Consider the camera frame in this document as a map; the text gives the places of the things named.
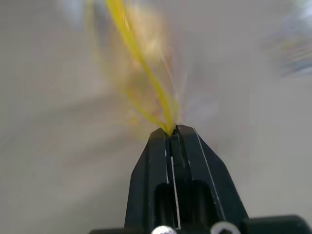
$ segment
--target blurred object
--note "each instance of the blurred object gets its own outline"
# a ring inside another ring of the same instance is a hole
[[[101,14],[93,1],[86,4],[96,60],[131,106],[170,135],[176,125],[177,102],[165,19],[131,1],[124,5],[121,0],[107,0],[106,5],[110,17]]]
[[[282,75],[312,72],[312,1],[294,0],[276,35]]]

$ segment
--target gray background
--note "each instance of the gray background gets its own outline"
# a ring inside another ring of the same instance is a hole
[[[312,224],[312,79],[266,53],[283,0],[168,1],[187,54],[184,123],[222,158],[250,216]],[[122,226],[147,138],[80,30],[54,1],[0,3],[0,232],[85,234]]]

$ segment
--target black jaw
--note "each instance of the black jaw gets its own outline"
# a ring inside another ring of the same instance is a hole
[[[207,234],[219,221],[242,234],[311,234],[297,216],[249,219],[221,159],[195,129],[178,125],[171,137],[161,129],[151,134],[132,172],[125,227],[91,233],[150,234],[166,225]]]

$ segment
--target yellow wire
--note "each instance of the yellow wire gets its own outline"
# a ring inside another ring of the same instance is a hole
[[[94,0],[86,0],[86,11],[85,11],[85,17],[86,17],[86,28],[91,31],[92,33],[92,41],[94,45],[94,52],[96,55],[96,60],[102,65],[101,70],[103,73],[107,74],[109,72],[109,68],[107,67],[107,63],[102,59],[102,56],[98,52],[98,41],[97,37],[95,35],[94,30]],[[165,113],[165,120],[167,124],[162,123],[159,119],[157,119],[155,116],[153,116],[150,112],[142,109],[139,101],[127,90],[124,90],[126,96],[128,99],[132,102],[134,107],[138,109],[141,114],[149,120],[153,124],[157,124],[160,126],[168,135],[171,135],[173,132],[174,125],[172,123],[172,117],[176,118],[177,115],[177,103],[175,100],[173,100],[173,116],[170,114],[169,106],[168,106],[168,99],[166,97],[166,94],[164,90],[162,89],[159,81],[154,76],[152,70],[147,65],[147,62],[144,59],[144,56],[142,55],[141,49],[137,43],[137,40],[132,33],[131,30],[127,29],[127,25],[129,25],[129,22],[126,18],[125,14],[125,6],[123,5],[121,0],[106,0],[106,4],[108,6],[108,9],[111,13],[111,16],[113,18],[113,21],[116,25],[116,28],[118,29],[122,41],[128,51],[130,52],[130,55],[140,63],[142,66],[144,72],[148,76],[148,79],[150,80],[153,88],[155,89],[157,93],[158,101],[161,105],[161,108],[164,110]]]

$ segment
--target metal screw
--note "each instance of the metal screw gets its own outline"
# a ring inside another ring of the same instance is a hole
[[[176,231],[168,226],[159,226],[152,230],[151,234],[176,234]]]
[[[239,229],[229,222],[218,222],[211,227],[211,234],[240,234]]]

